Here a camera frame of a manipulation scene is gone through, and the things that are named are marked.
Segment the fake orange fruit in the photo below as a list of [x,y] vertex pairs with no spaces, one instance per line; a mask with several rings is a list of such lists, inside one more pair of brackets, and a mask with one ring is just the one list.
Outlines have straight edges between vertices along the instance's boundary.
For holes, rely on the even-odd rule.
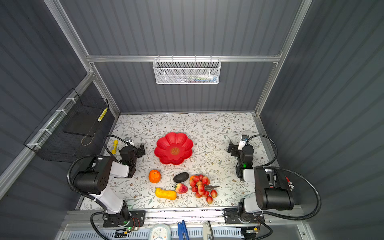
[[151,170],[149,172],[149,181],[153,184],[160,182],[162,179],[162,175],[158,170]]

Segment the fake red grape bunch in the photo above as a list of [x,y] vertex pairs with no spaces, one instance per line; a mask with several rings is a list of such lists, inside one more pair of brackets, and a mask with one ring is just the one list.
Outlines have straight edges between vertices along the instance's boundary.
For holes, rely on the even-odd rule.
[[189,178],[192,192],[197,199],[204,198],[211,205],[218,196],[217,188],[220,186],[211,185],[211,180],[205,175],[193,175]]

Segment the fake black avocado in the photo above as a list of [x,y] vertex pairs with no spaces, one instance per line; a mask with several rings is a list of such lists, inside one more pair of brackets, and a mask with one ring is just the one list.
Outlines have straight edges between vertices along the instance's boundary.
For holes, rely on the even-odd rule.
[[175,183],[183,183],[183,182],[187,181],[189,178],[190,178],[189,173],[182,172],[182,173],[177,174],[176,176],[174,176],[173,180],[174,180]]

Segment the fake red yellow peach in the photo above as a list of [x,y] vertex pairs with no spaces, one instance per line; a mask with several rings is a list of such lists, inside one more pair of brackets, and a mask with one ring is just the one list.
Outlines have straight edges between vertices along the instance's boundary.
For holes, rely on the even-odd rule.
[[187,193],[188,192],[188,187],[187,186],[185,186],[184,184],[182,184],[182,183],[178,183],[177,185],[176,185],[176,187],[175,187],[175,192],[177,193],[177,194],[185,194],[185,193]]

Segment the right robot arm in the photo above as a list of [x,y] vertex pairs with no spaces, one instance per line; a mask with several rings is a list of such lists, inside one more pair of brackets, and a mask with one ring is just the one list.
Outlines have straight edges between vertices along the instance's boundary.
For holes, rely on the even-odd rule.
[[228,152],[237,157],[237,177],[243,182],[255,185],[255,192],[238,204],[236,216],[240,221],[250,222],[253,214],[262,210],[289,211],[294,208],[294,198],[288,183],[284,182],[283,175],[276,170],[258,169],[253,166],[253,147],[235,145]]

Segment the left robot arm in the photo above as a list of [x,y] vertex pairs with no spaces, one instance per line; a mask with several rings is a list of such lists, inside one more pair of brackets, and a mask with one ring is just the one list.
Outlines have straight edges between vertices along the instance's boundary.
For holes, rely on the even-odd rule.
[[143,145],[139,148],[125,146],[120,150],[121,161],[113,156],[87,155],[71,164],[67,181],[71,190],[88,198],[103,209],[105,227],[127,226],[133,222],[126,201],[109,187],[109,178],[132,178],[137,159],[144,156]]

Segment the red flower-shaped fruit bowl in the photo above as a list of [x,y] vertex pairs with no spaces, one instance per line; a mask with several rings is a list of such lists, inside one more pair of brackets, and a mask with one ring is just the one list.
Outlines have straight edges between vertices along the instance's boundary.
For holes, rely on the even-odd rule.
[[181,165],[193,154],[194,143],[184,133],[168,133],[157,141],[155,156],[164,165]]

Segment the yellow marker on table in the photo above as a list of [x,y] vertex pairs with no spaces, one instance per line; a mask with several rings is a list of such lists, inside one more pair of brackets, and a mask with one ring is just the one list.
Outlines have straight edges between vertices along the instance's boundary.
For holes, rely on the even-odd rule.
[[114,143],[113,143],[113,148],[112,148],[112,150],[111,150],[111,153],[112,153],[113,155],[115,155],[116,152],[117,152],[118,144],[119,144],[119,141],[118,141],[118,140],[115,140]]

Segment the yellow marker in basket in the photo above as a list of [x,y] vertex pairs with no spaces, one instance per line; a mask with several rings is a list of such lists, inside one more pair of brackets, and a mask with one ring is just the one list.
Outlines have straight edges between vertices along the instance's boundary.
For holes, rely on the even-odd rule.
[[107,112],[108,112],[108,107],[106,107],[106,108],[102,111],[102,113],[99,115],[97,121],[98,121],[98,122],[101,122],[101,121],[103,120],[103,118],[104,118],[104,116],[106,115]]

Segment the white alarm clock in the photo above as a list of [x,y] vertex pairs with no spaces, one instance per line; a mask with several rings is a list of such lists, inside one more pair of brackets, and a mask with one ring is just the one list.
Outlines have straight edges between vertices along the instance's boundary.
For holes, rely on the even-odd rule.
[[153,226],[149,232],[148,240],[171,240],[171,228],[165,224]]

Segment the white tube in basket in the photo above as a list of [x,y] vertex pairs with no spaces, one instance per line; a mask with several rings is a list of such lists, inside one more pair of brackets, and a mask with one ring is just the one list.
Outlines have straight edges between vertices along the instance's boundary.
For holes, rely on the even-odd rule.
[[205,81],[208,83],[217,83],[219,81],[219,76],[205,74],[205,75],[198,75],[196,79],[198,79],[199,81]]

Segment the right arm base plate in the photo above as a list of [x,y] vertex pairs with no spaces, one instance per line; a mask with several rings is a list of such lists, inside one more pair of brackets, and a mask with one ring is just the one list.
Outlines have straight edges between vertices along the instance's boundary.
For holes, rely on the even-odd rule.
[[225,208],[221,210],[226,224],[259,224],[265,222],[263,215],[240,212],[238,208]]

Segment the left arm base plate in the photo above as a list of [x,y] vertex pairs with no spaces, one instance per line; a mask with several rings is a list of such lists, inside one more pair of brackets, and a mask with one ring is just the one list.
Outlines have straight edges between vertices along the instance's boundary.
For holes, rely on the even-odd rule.
[[135,228],[142,227],[145,222],[146,211],[130,211],[127,217],[123,214],[103,214],[104,228]]

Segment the blue handled tool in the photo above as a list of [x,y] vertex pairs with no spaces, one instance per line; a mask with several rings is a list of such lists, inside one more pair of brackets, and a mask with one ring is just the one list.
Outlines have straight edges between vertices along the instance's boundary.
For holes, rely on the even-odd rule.
[[179,240],[189,240],[189,234],[184,220],[178,222],[178,237]]

